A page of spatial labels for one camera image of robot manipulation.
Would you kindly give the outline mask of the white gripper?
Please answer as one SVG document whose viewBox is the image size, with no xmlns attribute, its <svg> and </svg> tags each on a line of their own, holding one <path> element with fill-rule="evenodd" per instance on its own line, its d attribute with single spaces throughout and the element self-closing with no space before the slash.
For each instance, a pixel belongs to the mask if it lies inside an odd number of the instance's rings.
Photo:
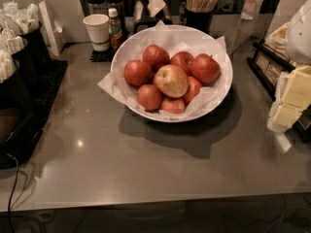
<svg viewBox="0 0 311 233">
<path fill-rule="evenodd" d="M 307 0 L 292 17 L 265 39 L 273 52 L 299 64 L 311 63 L 311 0 Z M 277 82 L 267 127 L 285 132 L 311 105 L 311 66 L 298 66 L 290 73 L 282 72 Z"/>
</svg>

